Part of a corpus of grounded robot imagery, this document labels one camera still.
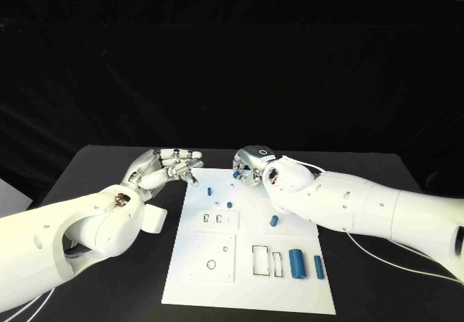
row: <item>cable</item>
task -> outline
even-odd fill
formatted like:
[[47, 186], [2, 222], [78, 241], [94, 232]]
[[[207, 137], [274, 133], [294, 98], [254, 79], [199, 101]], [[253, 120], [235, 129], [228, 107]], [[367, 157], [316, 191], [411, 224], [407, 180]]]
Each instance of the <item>cable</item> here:
[[24, 306], [24, 308], [3, 321], [3, 322], [9, 322], [12, 321], [19, 314], [22, 314], [22, 312], [34, 305], [34, 302], [42, 297], [42, 295], [39, 295], [28, 304], [26, 306]]
[[41, 309], [44, 308], [44, 305], [47, 304], [47, 301], [50, 300], [51, 296], [52, 296], [52, 293], [55, 291], [55, 288], [51, 290], [51, 293], [47, 297], [47, 300], [44, 301], [42, 305], [39, 306], [39, 309], [37, 310], [37, 313], [32, 315], [32, 317], [29, 318], [29, 320], [26, 322], [31, 322], [31, 320], [34, 319], [34, 317], [37, 316], [37, 314], [39, 313]]
[[398, 243], [397, 241], [392, 241], [391, 239], [388, 239], [388, 241], [391, 243], [394, 243], [397, 246], [403, 247], [405, 250], [410, 250], [413, 253], [418, 254], [420, 256], [423, 256], [424, 258], [427, 258], [429, 260], [436, 261], [429, 255], [426, 255], [424, 253], [418, 252], [416, 249], [413, 249], [411, 247], [403, 245], [401, 243]]
[[289, 156], [283, 156], [283, 158], [286, 158], [289, 161], [297, 162], [299, 164], [305, 164], [306, 166], [312, 166], [312, 167], [315, 167], [320, 172], [326, 172], [326, 170], [325, 170], [323, 168], [318, 167], [318, 166], [316, 166], [315, 164], [312, 164], [312, 163], [305, 163], [305, 162], [302, 162], [302, 161], [299, 161], [299, 160], [296, 160], [296, 159], [292, 159]]
[[447, 277], [447, 276], [443, 276], [443, 275], [439, 275], [439, 274], [433, 274], [433, 273], [427, 273], [427, 272], [421, 272], [420, 270], [411, 270], [410, 268], [405, 268], [388, 261], [385, 261], [382, 258], [377, 257], [377, 255], [374, 255], [372, 253], [369, 253], [365, 248], [362, 247], [362, 245], [358, 243], [358, 241], [355, 240], [355, 238], [352, 237], [351, 233], [348, 233], [348, 236], [351, 236], [351, 239], [352, 241], [356, 243], [358, 247], [377, 259], [380, 259], [380, 261], [382, 261], [384, 263], [387, 263], [388, 265], [392, 265], [394, 267], [397, 268], [401, 268], [403, 270], [407, 270], [408, 272], [413, 272], [413, 273], [418, 273], [418, 274], [424, 274], [424, 275], [430, 275], [430, 276], [436, 276], [436, 277], [440, 277], [440, 278], [446, 278], [447, 280], [453, 280], [454, 282], [459, 282], [460, 284], [464, 285], [464, 282], [456, 278], [452, 278], [452, 277]]

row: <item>wire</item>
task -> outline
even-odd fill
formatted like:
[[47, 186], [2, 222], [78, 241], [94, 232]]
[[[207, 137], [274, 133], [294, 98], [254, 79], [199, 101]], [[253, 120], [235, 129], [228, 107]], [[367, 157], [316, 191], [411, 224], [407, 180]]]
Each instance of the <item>wire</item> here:
[[348, 233], [348, 236], [351, 236], [351, 239], [352, 241], [356, 243], [358, 247], [377, 259], [380, 259], [380, 261], [382, 261], [384, 263], [387, 263], [388, 265], [392, 265], [394, 267], [397, 268], [401, 268], [403, 270], [407, 270], [408, 272], [413, 272], [413, 273], [418, 273], [418, 274], [424, 274], [424, 275], [430, 275], [430, 276], [436, 276], [436, 277], [440, 277], [440, 278], [444, 278], [447, 280], [453, 280], [454, 282], [459, 282], [460, 284], [464, 285], [464, 282], [460, 280], [460, 279], [456, 279], [456, 278], [452, 278], [452, 277], [447, 277], [447, 276], [443, 276], [443, 275], [439, 275], [439, 274], [433, 274], [433, 273], [427, 273], [427, 272], [421, 272], [420, 270], [411, 270], [410, 268], [405, 268], [388, 261], [385, 261], [382, 258], [377, 257], [377, 255], [374, 255], [372, 253], [369, 253], [365, 248], [362, 247], [362, 245], [358, 243], [358, 241], [355, 240], [355, 238], [352, 237], [351, 233]]
[[318, 167], [318, 166], [316, 166], [315, 164], [312, 164], [312, 163], [305, 163], [305, 162], [302, 162], [302, 161], [299, 161], [299, 160], [296, 160], [296, 159], [292, 159], [289, 156], [283, 156], [283, 158], [286, 158], [289, 161], [297, 162], [299, 164], [305, 164], [306, 166], [312, 166], [312, 167], [315, 167], [320, 172], [326, 172], [326, 170], [325, 170], [323, 168]]
[[26, 304], [26, 306], [24, 306], [24, 308], [3, 321], [3, 322], [9, 322], [12, 321], [19, 314], [22, 314], [22, 312], [34, 305], [34, 302], [42, 297], [42, 295], [39, 295], [31, 302], [29, 304]]
[[397, 241], [392, 241], [391, 239], [388, 239], [388, 241], [391, 243], [394, 243], [397, 246], [403, 247], [405, 250], [410, 250], [413, 253], [418, 254], [420, 256], [423, 256], [424, 258], [427, 258], [429, 260], [436, 261], [429, 255], [426, 255], [424, 253], [418, 252], [417, 250], [414, 250], [411, 247], [403, 245], [401, 243], [398, 243]]
[[51, 293], [47, 297], [47, 300], [44, 301], [42, 305], [39, 306], [39, 309], [37, 310], [37, 313], [32, 315], [32, 317], [29, 318], [29, 320], [26, 322], [31, 322], [31, 320], [34, 319], [34, 317], [37, 316], [37, 314], [39, 313], [41, 309], [44, 308], [44, 305], [47, 304], [47, 301], [50, 300], [51, 296], [52, 296], [52, 293], [55, 291], [55, 288], [51, 290]]

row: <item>white board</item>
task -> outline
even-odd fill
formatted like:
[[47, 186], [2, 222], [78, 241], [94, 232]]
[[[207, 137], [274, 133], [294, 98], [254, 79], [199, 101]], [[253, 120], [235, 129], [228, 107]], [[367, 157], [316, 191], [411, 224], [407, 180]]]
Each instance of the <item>white board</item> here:
[[[233, 170], [197, 168], [194, 174], [201, 184], [198, 187], [189, 186], [186, 190], [162, 303], [336, 314], [326, 270], [325, 280], [319, 280], [316, 276], [315, 255], [322, 256], [325, 263], [318, 227], [307, 222], [302, 225], [300, 218], [286, 217], [273, 210], [263, 185], [251, 188], [240, 184], [234, 180]], [[199, 216], [205, 210], [238, 212], [237, 229], [215, 227], [214, 224], [202, 225]], [[270, 231], [264, 222], [269, 224], [274, 214], [280, 216], [274, 228], [283, 225], [282, 230]], [[297, 234], [290, 234], [292, 225], [296, 226]], [[197, 243], [199, 233], [209, 233], [215, 236], [211, 238], [217, 239], [209, 242], [208, 237], [201, 249]], [[235, 238], [233, 280], [212, 277], [207, 267], [211, 256], [225, 255], [221, 254], [225, 243], [221, 236]], [[269, 247], [269, 276], [254, 275], [253, 246]], [[197, 250], [208, 247], [214, 250], [207, 250], [208, 255], [199, 255]], [[292, 277], [290, 270], [289, 251], [296, 248], [303, 251], [307, 271], [307, 278], [300, 280]], [[283, 277], [276, 277], [276, 252], [282, 253], [279, 270], [283, 268]], [[231, 262], [228, 263], [230, 268], [225, 269], [231, 272]], [[189, 275], [198, 271], [195, 267], [202, 267], [202, 274], [207, 274], [201, 280], [192, 279]]]

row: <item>blue cylinder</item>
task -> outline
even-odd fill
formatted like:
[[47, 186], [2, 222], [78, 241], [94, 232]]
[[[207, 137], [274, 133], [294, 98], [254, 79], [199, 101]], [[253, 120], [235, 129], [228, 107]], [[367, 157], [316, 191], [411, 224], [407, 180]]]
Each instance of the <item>blue cylinder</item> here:
[[271, 218], [271, 222], [270, 222], [270, 225], [273, 226], [273, 227], [276, 227], [276, 225], [279, 224], [279, 216], [273, 216], [273, 218]]
[[318, 278], [320, 280], [325, 279], [325, 271], [322, 269], [322, 257], [320, 256], [315, 256], [315, 264], [316, 264], [316, 274], [318, 274]]
[[303, 251], [290, 250], [290, 268], [293, 269], [293, 278], [306, 278], [307, 271], [305, 270]]

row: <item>robotic hand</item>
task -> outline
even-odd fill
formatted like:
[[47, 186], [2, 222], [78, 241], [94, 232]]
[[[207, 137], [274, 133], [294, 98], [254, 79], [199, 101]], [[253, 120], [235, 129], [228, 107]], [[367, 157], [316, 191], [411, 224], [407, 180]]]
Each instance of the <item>robotic hand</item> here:
[[427, 254], [464, 280], [464, 199], [392, 189], [349, 174], [310, 172], [303, 162], [248, 146], [234, 158], [234, 177], [264, 184], [274, 208], [318, 225], [384, 237]]
[[[0, 312], [71, 280], [94, 263], [119, 256], [140, 230], [159, 233], [166, 210], [146, 205], [165, 184], [198, 185], [192, 168], [202, 153], [149, 150], [133, 162], [123, 183], [100, 193], [0, 218]], [[77, 246], [64, 251], [64, 235]]]

